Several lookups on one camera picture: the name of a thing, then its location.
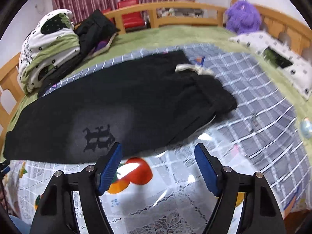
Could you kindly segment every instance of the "purple stuffed animal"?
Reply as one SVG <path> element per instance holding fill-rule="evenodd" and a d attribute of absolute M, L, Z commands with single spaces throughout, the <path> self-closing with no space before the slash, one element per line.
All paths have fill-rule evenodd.
<path fill-rule="evenodd" d="M 237 1 L 226 12 L 228 16 L 226 29 L 237 34 L 259 31 L 261 16 L 249 2 Z"/>

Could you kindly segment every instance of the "wooden bed frame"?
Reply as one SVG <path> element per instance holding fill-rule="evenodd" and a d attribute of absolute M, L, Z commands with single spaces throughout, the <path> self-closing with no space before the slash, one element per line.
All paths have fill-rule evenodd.
<path fill-rule="evenodd" d="M 312 31 L 309 27 L 300 23 L 299 21 L 286 16 L 283 13 L 275 11 L 270 8 L 255 5 L 263 20 L 268 25 L 269 33 L 278 37 L 280 32 L 286 31 L 291 37 L 292 46 L 291 48 L 298 54 L 302 53 L 305 47 L 309 47 L 312 41 Z M 208 11 L 215 11 L 216 18 L 191 18 L 191 17 L 157 17 L 156 10 L 159 8 L 191 8 L 191 9 L 203 9 Z M 146 3 L 138 4 L 130 7 L 121 8 L 118 10 L 110 11 L 105 13 L 108 18 L 114 18 L 117 28 L 121 31 L 119 34 L 125 34 L 125 28 L 123 25 L 122 15 L 137 12 L 137 11 L 147 11 L 149 15 L 149 20 L 151 28 L 158 28 L 164 25 L 201 25 L 201 26 L 223 26 L 224 12 L 227 8 L 213 6 L 204 3 L 194 3 L 194 2 L 159 2 L 159 3 Z M 21 90 L 18 82 L 18 59 L 19 54 L 15 55 L 9 62 L 7 62 L 0 69 L 0 86 L 3 90 L 9 90 L 15 100 L 17 101 L 15 107 L 10 113 L 7 113 L 3 106 L 0 104 L 0 125 L 3 127 L 3 131 L 0 135 L 0 148 L 4 143 L 4 138 L 6 134 L 7 125 L 9 124 L 11 118 L 15 114 L 15 111 L 24 97 L 24 93 Z"/>

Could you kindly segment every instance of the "metal screw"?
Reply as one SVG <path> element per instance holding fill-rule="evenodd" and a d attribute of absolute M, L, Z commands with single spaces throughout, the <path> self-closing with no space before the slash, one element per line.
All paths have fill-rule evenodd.
<path fill-rule="evenodd" d="M 230 173 L 230 172 L 232 171 L 232 168 L 229 167 L 229 166 L 224 166 L 224 167 L 223 167 L 223 170 L 224 170 L 225 172 L 227 172 L 227 173 Z"/>
<path fill-rule="evenodd" d="M 261 172 L 256 172 L 255 175 L 258 177 L 258 178 L 263 178 L 263 174 Z"/>
<path fill-rule="evenodd" d="M 62 171 L 56 171 L 56 172 L 54 173 L 54 176 L 55 176 L 55 177 L 59 177 L 60 175 L 62 175 Z"/>
<path fill-rule="evenodd" d="M 88 165 L 86 168 L 87 172 L 91 172 L 94 170 L 94 165 Z"/>

